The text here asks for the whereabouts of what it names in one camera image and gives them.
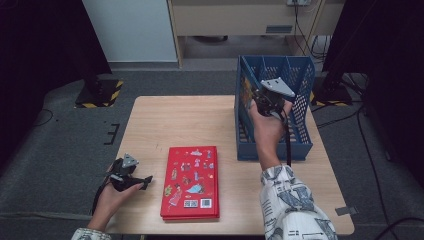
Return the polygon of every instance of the blue plastic basket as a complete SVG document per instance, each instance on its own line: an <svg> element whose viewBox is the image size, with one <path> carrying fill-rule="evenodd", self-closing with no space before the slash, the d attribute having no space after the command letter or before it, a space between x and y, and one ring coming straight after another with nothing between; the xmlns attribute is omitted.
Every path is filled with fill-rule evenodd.
<svg viewBox="0 0 424 240"><path fill-rule="evenodd" d="M253 123L247 112L248 102L251 99L250 84L260 87L261 80L278 77L281 77L296 94L293 98L286 98L293 102L289 114L292 160L305 160L312 148L305 122L315 79L312 59L300 56L239 56L234 102L238 160L258 159ZM286 159L284 138L278 144L277 153L281 160Z"/></svg>

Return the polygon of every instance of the black curtain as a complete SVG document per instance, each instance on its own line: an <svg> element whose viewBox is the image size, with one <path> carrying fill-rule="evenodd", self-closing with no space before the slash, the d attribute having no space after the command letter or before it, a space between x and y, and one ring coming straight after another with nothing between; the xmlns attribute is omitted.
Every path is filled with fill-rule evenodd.
<svg viewBox="0 0 424 240"><path fill-rule="evenodd" d="M111 70L82 1L0 0L2 171L45 94L87 73Z"/></svg>
<svg viewBox="0 0 424 240"><path fill-rule="evenodd" d="M323 71L321 93L343 73L365 73L364 101L388 157L405 163L424 186L424 1L347 0Z"/></svg>

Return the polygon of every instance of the wall socket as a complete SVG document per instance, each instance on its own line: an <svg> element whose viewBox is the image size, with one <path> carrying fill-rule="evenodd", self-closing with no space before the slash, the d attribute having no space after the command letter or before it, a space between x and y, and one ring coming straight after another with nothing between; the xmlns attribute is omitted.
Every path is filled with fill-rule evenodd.
<svg viewBox="0 0 424 240"><path fill-rule="evenodd" d="M311 0L287 0L287 5L288 6L294 6L294 5L307 6L307 5L311 5Z"/></svg>

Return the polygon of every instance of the wooden table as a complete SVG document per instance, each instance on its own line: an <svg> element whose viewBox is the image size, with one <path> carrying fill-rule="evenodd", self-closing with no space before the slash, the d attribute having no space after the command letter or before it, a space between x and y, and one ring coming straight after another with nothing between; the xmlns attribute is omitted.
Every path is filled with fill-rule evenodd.
<svg viewBox="0 0 424 240"><path fill-rule="evenodd" d="M306 161L292 168L312 190L315 202L327 213L336 231L354 231L350 215L338 216L345 202L310 111L307 128L313 142ZM261 168L258 162L237 160L234 96L143 96L136 99L117 157L130 154L140 161L133 176L153 175L140 191L115 214L109 233L263 235L259 204ZM171 146L216 145L218 149L218 221L165 223L159 215Z"/></svg>

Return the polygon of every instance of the patterned sleeve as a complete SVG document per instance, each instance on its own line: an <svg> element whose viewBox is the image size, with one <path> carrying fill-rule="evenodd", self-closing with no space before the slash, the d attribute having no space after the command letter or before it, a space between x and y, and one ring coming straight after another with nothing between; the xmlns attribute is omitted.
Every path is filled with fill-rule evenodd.
<svg viewBox="0 0 424 240"><path fill-rule="evenodd" d="M265 239L337 240L332 222L315 205L311 190L289 166L266 169L261 182Z"/></svg>
<svg viewBox="0 0 424 240"><path fill-rule="evenodd" d="M72 236L72 240L112 240L112 238L109 234L100 231L78 228Z"/></svg>

